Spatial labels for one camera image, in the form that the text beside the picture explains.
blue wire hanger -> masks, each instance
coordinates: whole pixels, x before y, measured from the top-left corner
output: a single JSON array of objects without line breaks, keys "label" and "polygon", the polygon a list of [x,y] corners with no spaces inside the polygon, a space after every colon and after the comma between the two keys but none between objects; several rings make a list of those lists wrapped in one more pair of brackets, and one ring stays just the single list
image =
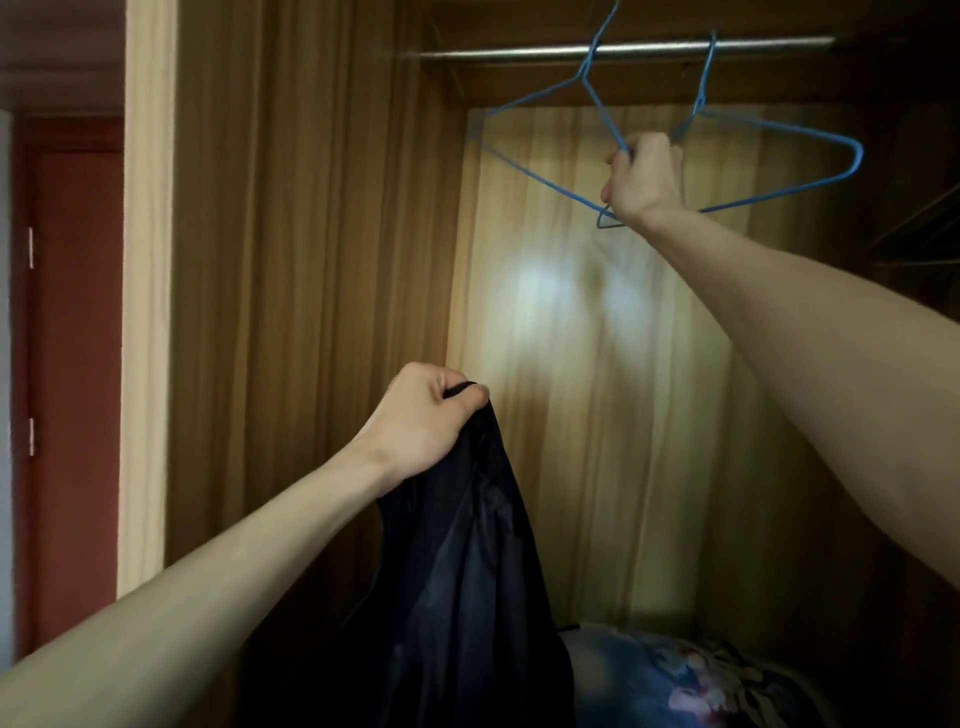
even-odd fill
[{"label": "blue wire hanger", "polygon": [[[600,101],[600,97],[597,96],[597,92],[593,90],[593,86],[590,85],[590,81],[588,78],[590,67],[593,65],[593,56],[596,54],[597,46],[600,45],[600,37],[606,32],[607,26],[611,24],[611,21],[613,20],[613,17],[616,15],[616,12],[619,9],[619,7],[620,7],[620,0],[615,0],[615,2],[613,3],[613,10],[611,10],[610,14],[607,16],[607,19],[604,20],[603,25],[600,26],[600,30],[597,31],[597,35],[593,37],[593,42],[590,44],[589,51],[587,52],[587,57],[584,58],[584,61],[580,64],[580,68],[577,70],[576,74],[566,79],[565,81],[560,81],[558,84],[553,84],[540,91],[534,91],[531,94],[528,94],[526,96],[523,96],[522,98],[516,99],[516,101],[511,101],[509,104],[504,104],[502,107],[498,107],[497,109],[490,109],[483,115],[482,118],[489,119],[491,116],[496,116],[498,113],[502,113],[503,111],[506,111],[509,109],[515,109],[516,107],[523,106],[524,104],[529,104],[533,101],[539,101],[540,99],[546,98],[547,96],[554,93],[555,91],[559,91],[562,88],[567,88],[568,86],[581,83],[583,84],[584,88],[587,90],[587,93],[590,95],[590,98],[593,99],[593,103],[596,105],[597,110],[600,111],[600,116],[603,118],[604,123],[607,125],[607,128],[610,129],[610,133],[613,135],[613,138],[616,139],[617,146],[620,149],[622,149],[624,152],[627,152],[629,154],[630,148],[627,146],[627,142],[624,141],[623,136],[620,135],[620,132],[617,130],[616,125],[613,123],[613,120],[610,118],[610,115],[607,113],[607,110],[604,109],[603,103]],[[571,192],[565,187],[561,187],[555,182],[551,182],[547,178],[541,177],[533,170],[527,169],[522,164],[519,164],[518,162],[513,161],[512,159],[507,157],[505,154],[503,154],[499,150],[494,149],[491,145],[483,141],[482,135],[479,133],[479,129],[477,127],[474,127],[470,135],[477,140],[477,142],[480,144],[482,149],[485,149],[487,152],[490,152],[495,157],[502,159],[504,162],[506,162],[507,164],[512,166],[514,169],[516,169],[517,172],[522,172],[527,177],[530,177],[536,180],[537,182],[540,182],[541,184],[545,184],[550,189],[560,192],[560,194],[565,195],[571,200],[575,200],[576,202],[582,205],[586,205],[590,209],[597,212],[597,214],[599,215],[598,219],[608,217],[611,220],[616,220],[616,215],[614,215],[609,210],[609,207],[603,207],[602,205],[597,205],[595,202],[588,200],[586,197],[581,197],[576,192]]]},{"label": "blue wire hanger", "polygon": [[[713,55],[716,51],[717,46],[717,34],[714,31],[710,35],[710,47],[707,51],[707,62],[704,63],[704,72],[700,76],[700,87],[697,91],[697,98],[693,102],[693,109],[690,110],[690,114],[684,120],[684,122],[677,127],[677,129],[670,135],[670,140],[677,142],[680,140],[684,134],[690,129],[690,126],[693,124],[693,120],[697,116],[704,116],[711,119],[728,119],[729,121],[735,121],[741,124],[748,124],[750,126],[759,127],[761,129],[772,129],[776,132],[787,132],[787,133],[796,133],[803,134],[804,136],[812,136],[816,139],[823,139],[824,141],[829,141],[834,144],[843,144],[848,146],[853,151],[853,160],[850,167],[848,167],[844,172],[841,172],[838,175],[833,175],[832,177],[824,177],[821,180],[816,180],[814,182],[804,182],[803,184],[797,184],[793,187],[785,187],[784,189],[775,190],[774,192],[764,192],[759,195],[754,195],[753,197],[746,197],[742,200],[736,200],[731,203],[722,203],[721,205],[711,205],[709,207],[702,207],[701,212],[716,212],[721,209],[730,209],[731,207],[741,207],[744,205],[752,205],[754,203],[762,203],[767,200],[773,200],[778,197],[786,197],[787,195],[794,195],[798,192],[803,192],[807,189],[814,189],[815,187],[824,187],[828,184],[833,184],[834,182],[840,182],[845,180],[847,177],[853,175],[859,168],[860,164],[863,161],[863,144],[861,144],[856,139],[843,136],[842,134],[822,132],[819,129],[811,129],[810,127],[802,127],[796,124],[783,124],[779,121],[768,121],[766,119],[757,119],[750,116],[741,116],[735,113],[728,113],[724,111],[714,111],[712,109],[706,109],[707,105],[707,79],[710,73],[710,67],[713,64]],[[605,208],[607,212],[610,211],[610,206],[607,205]],[[609,228],[622,228],[622,223],[615,224],[603,224],[603,218],[606,215],[599,215],[597,217],[597,228],[600,230],[606,230]]]},{"label": "blue wire hanger", "polygon": [[[547,96],[554,93],[555,91],[559,91],[562,88],[567,88],[568,86],[577,84],[579,82],[580,84],[583,85],[584,89],[587,90],[587,94],[589,94],[589,97],[590,99],[592,99],[593,104],[597,107],[597,110],[600,112],[601,118],[603,119],[604,123],[607,125],[607,128],[610,130],[610,133],[613,136],[613,138],[616,140],[617,146],[620,149],[622,149],[624,152],[627,152],[628,154],[632,154],[632,151],[627,146],[626,141],[624,141],[623,136],[620,134],[620,131],[616,128],[616,125],[613,123],[613,120],[610,118],[610,115],[607,113],[607,110],[604,108],[603,102],[600,101],[600,97],[597,96],[596,91],[594,90],[593,86],[590,84],[590,81],[589,81],[589,72],[593,65],[593,58],[596,55],[597,47],[600,45],[600,38],[607,31],[607,28],[610,26],[611,22],[613,21],[613,17],[616,15],[616,12],[619,10],[619,8],[620,8],[620,0],[615,0],[610,14],[607,16],[607,19],[604,20],[603,24],[600,26],[600,30],[597,31],[596,36],[593,37],[593,41],[590,43],[590,47],[587,52],[587,57],[584,58],[584,61],[580,64],[580,68],[577,69],[576,74],[566,79],[565,81],[561,81],[558,84],[553,84],[540,91],[534,91],[533,93],[523,96],[519,99],[516,99],[515,101],[512,101],[509,104],[504,104],[503,106],[498,107],[496,109],[490,109],[484,114],[483,118],[490,118],[491,116],[496,116],[498,113],[502,113],[503,111],[506,111],[508,109],[515,109],[516,107],[529,104],[533,101],[538,101],[540,99],[546,98]],[[749,124],[755,127],[760,127],[761,129],[770,129],[778,132],[803,134],[806,136],[812,136],[814,138],[823,139],[824,141],[829,141],[835,144],[843,144],[852,149],[853,161],[850,167],[845,172],[842,172],[838,175],[834,175],[832,177],[826,177],[826,178],[823,178],[822,180],[817,180],[815,182],[806,182],[804,184],[798,184],[794,187],[788,187],[786,189],[781,189],[774,192],[766,192],[760,195],[755,195],[753,197],[748,197],[743,200],[737,200],[731,203],[724,203],[722,205],[704,207],[700,210],[701,212],[715,212],[716,210],[728,209],[730,207],[752,205],[753,203],[764,202],[766,200],[773,200],[775,198],[784,197],[786,195],[793,195],[793,194],[796,194],[797,192],[803,192],[804,190],[807,190],[807,189],[813,189],[814,187],[822,187],[827,184],[833,184],[834,182],[840,182],[842,180],[845,180],[847,177],[850,177],[851,175],[853,175],[860,168],[860,163],[863,160],[863,145],[856,139],[853,139],[849,136],[843,136],[841,134],[835,134],[830,132],[822,132],[817,129],[802,127],[795,124],[783,124],[778,121],[768,121],[766,119],[756,119],[748,116],[740,116],[738,114],[706,109],[705,106],[707,105],[707,80],[709,78],[710,67],[713,64],[713,56],[716,52],[716,44],[717,44],[717,35],[714,32],[713,34],[711,34],[711,37],[710,37],[710,46],[707,52],[707,61],[704,63],[704,70],[700,77],[700,86],[697,91],[697,98],[693,104],[693,109],[690,111],[690,114],[687,116],[684,122],[676,129],[676,131],[674,131],[670,135],[670,138],[672,141],[676,142],[684,134],[686,134],[687,130],[689,130],[690,128],[690,125],[693,124],[693,121],[697,116],[704,116],[708,118],[728,119],[730,121],[739,122],[742,124]],[[477,139],[478,143],[483,149],[485,149],[487,152],[491,153],[495,157],[503,160],[504,162],[509,164],[511,167],[516,169],[518,172],[522,172],[527,177],[530,177],[531,179],[536,180],[541,184],[545,184],[550,189],[560,192],[562,195],[565,195],[569,199],[574,200],[578,203],[581,203],[582,205],[585,205],[590,209],[594,210],[595,212],[597,212],[597,228],[601,230],[606,230],[610,228],[623,227],[621,223],[615,222],[616,216],[610,210],[609,205],[607,206],[597,205],[595,202],[588,200],[587,198],[582,197],[581,195],[578,195],[575,192],[571,192],[570,190],[564,187],[561,187],[555,182],[551,182],[547,178],[542,177],[541,175],[538,175],[533,170],[527,169],[522,164],[519,164],[518,162],[513,161],[512,159],[504,155],[502,152],[498,151],[497,149],[494,149],[491,145],[484,142],[477,128],[474,128],[471,131],[471,136]],[[613,223],[606,224],[606,225],[603,224],[604,218],[608,218],[609,220],[613,221]]]}]

patterned cloth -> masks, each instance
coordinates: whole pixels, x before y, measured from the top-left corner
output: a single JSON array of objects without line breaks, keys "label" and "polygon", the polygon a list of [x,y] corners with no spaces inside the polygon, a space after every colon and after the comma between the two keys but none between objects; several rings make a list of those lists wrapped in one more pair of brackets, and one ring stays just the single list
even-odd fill
[{"label": "patterned cloth", "polygon": [[792,678],[726,643],[584,624],[562,633],[578,728],[825,728]]}]

forearm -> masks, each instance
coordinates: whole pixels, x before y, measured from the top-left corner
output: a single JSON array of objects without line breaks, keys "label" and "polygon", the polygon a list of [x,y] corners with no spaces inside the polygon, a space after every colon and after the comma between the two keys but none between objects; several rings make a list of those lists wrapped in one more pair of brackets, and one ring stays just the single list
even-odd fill
[{"label": "forearm", "polygon": [[960,586],[960,327],[695,212],[645,232],[865,512]]},{"label": "forearm", "polygon": [[392,476],[362,446],[0,678],[0,725],[171,725]]}]

hand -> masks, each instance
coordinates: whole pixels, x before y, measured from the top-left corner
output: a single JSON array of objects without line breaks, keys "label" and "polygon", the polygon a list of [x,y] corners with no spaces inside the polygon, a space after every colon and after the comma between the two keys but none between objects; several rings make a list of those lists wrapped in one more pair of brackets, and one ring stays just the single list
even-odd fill
[{"label": "hand", "polygon": [[610,204],[620,222],[648,236],[662,212],[684,206],[684,151],[661,132],[632,134],[626,142],[634,159],[622,149],[607,157],[611,176],[600,199]]},{"label": "hand", "polygon": [[422,473],[450,452],[470,415],[487,404],[490,390],[473,384],[456,397],[444,391],[467,381],[459,372],[432,364],[407,364],[353,444],[365,448],[388,469],[387,491]]}]

closet rod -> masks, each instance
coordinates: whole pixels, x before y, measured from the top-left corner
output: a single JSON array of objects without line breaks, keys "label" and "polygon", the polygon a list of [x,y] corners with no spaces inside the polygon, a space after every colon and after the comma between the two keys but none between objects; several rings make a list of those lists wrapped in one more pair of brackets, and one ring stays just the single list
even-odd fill
[{"label": "closet rod", "polygon": [[[768,57],[826,51],[837,39],[835,36],[786,36],[762,38],[721,38],[717,40],[717,55],[741,57]],[[710,41],[705,40],[643,40],[633,43],[604,43],[596,50],[599,61],[659,61],[700,58],[707,53]],[[423,51],[417,54],[421,61],[435,63],[574,63],[580,62],[589,51],[583,45],[530,45],[517,48],[478,48],[467,51]]]}]

